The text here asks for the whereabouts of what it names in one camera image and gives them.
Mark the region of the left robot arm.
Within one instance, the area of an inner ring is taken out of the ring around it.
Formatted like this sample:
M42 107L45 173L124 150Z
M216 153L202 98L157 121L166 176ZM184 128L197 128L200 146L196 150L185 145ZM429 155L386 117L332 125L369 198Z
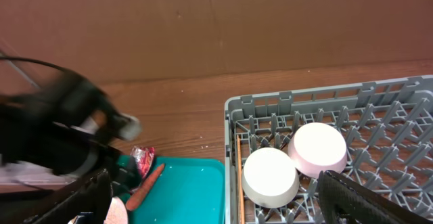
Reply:
M106 169L115 187L135 177L119 166L110 143L131 141L141 125L119 112L108 96L79 73L48 62L3 56L53 68L59 76L35 92L1 96L1 185L69 183Z

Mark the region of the pink bowl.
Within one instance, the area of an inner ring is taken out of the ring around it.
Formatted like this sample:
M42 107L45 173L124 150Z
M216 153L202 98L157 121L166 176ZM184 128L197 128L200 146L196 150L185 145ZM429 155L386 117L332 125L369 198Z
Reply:
M341 173L347 164L346 142L335 128L311 122L301 126L288 144L288 156L296 169L310 178L321 171Z

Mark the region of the pink plate with peanut shells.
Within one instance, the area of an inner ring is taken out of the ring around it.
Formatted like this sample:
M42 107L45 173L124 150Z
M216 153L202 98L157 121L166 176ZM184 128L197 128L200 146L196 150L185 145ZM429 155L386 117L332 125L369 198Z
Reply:
M128 212L123 201L118 198L112 198L104 224L128 224Z

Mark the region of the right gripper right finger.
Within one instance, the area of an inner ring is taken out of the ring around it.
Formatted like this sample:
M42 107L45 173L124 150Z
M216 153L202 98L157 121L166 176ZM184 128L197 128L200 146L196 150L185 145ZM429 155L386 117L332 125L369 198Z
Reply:
M326 223L432 224L335 171L319 173L317 191Z

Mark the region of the teal serving tray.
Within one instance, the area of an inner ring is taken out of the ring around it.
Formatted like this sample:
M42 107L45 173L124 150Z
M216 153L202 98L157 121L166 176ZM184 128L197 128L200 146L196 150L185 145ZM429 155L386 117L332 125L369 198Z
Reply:
M128 212L133 224L223 224L225 167L214 159L159 156L164 170L141 205Z

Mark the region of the white bowl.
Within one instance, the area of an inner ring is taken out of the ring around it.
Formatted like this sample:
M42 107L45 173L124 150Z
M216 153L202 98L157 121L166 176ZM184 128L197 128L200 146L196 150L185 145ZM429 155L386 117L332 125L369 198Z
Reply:
M247 157L242 189L253 203L265 208L285 206L295 198L298 187L298 172L285 152L261 148Z

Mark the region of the orange carrot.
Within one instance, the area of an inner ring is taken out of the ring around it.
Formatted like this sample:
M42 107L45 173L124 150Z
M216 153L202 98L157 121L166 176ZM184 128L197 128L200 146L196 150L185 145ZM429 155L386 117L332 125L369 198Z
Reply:
M132 196L127 200L125 206L127 210L137 209L141 203L145 200L145 197L153 188L155 182L158 180L159 176L162 174L165 168L165 164L159 165L141 184L138 190L132 194Z

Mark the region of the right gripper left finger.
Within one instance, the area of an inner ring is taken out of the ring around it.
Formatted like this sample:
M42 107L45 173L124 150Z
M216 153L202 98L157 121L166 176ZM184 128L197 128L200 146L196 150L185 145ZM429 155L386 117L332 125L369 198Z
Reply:
M91 214L89 223L103 223L111 199L110 174L100 169L37 201L20 214L20 222L67 223L85 212Z

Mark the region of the red snack wrapper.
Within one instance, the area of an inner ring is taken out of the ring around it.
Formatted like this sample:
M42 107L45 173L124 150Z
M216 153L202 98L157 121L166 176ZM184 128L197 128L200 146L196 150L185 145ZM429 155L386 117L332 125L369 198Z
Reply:
M146 175L149 173L154 158L156 155L155 148L153 147L139 147L134 146L131 151L131 156L135 159L137 170L142 179L145 179Z

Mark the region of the wooden chopstick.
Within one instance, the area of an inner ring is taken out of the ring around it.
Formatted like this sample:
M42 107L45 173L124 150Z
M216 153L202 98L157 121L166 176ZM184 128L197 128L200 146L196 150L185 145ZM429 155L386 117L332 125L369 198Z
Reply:
M242 189L242 153L241 141L237 136L237 181L238 181L238 197L239 197L239 218L240 224L245 224L245 208L244 208L244 192Z

